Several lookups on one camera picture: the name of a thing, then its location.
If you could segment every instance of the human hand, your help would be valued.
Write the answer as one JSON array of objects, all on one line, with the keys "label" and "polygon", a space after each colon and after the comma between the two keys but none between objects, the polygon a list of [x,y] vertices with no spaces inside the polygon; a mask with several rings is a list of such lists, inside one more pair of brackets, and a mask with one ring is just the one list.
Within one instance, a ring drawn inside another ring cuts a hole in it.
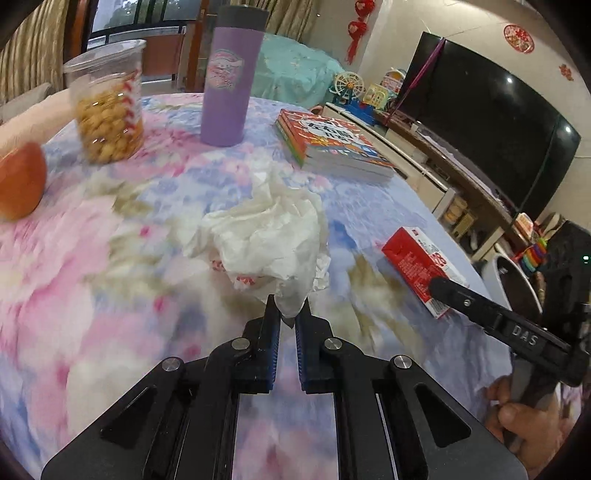
[{"label": "human hand", "polygon": [[492,406],[485,422],[486,428],[503,442],[503,429],[515,433],[523,442],[511,449],[530,478],[548,464],[562,443],[558,399],[554,394],[547,411],[511,402],[511,377],[498,378],[486,391]]}]

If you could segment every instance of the curtain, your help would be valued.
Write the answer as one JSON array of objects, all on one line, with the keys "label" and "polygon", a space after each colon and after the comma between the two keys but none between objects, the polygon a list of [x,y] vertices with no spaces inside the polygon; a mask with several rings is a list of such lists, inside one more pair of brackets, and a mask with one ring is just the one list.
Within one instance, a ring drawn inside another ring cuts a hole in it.
[{"label": "curtain", "polygon": [[68,0],[45,0],[0,51],[0,104],[41,85],[63,88],[64,30]]},{"label": "curtain", "polygon": [[267,33],[301,41],[309,33],[322,0],[231,0],[231,5],[250,5],[269,12]]}]

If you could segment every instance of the silver bolt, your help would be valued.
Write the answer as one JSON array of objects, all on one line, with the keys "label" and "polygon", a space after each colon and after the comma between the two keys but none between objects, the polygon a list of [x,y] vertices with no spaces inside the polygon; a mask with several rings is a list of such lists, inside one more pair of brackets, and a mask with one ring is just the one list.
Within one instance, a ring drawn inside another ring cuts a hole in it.
[{"label": "silver bolt", "polygon": [[248,338],[244,338],[244,337],[238,337],[236,339],[234,339],[234,341],[232,342],[232,348],[234,350],[245,350],[248,347],[250,347],[251,343],[248,340]]},{"label": "silver bolt", "polygon": [[181,366],[181,361],[178,358],[173,356],[169,356],[162,362],[162,368],[164,368],[167,372],[174,372]]},{"label": "silver bolt", "polygon": [[338,338],[327,338],[324,341],[324,346],[328,350],[338,350],[343,346],[343,342],[341,342]]},{"label": "silver bolt", "polygon": [[413,361],[406,355],[396,355],[394,357],[394,365],[396,365],[398,368],[410,368],[412,364]]}]

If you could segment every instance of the stack of books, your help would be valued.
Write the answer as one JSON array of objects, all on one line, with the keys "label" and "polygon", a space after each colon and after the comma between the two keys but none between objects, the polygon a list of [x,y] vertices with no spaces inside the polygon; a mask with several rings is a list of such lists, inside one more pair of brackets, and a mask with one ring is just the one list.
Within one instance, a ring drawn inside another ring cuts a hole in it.
[{"label": "stack of books", "polygon": [[301,168],[369,181],[395,174],[394,166],[351,122],[282,109],[275,127]]}]

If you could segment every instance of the white plastic bag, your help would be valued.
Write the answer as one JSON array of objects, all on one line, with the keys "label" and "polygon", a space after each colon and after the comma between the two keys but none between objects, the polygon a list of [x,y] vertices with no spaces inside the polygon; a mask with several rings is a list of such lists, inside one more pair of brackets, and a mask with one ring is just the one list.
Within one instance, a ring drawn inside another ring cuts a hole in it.
[{"label": "white plastic bag", "polygon": [[320,196],[287,187],[275,173],[253,175],[252,198],[206,214],[191,241],[235,288],[263,302],[275,294],[284,317],[329,283],[328,227]]}]

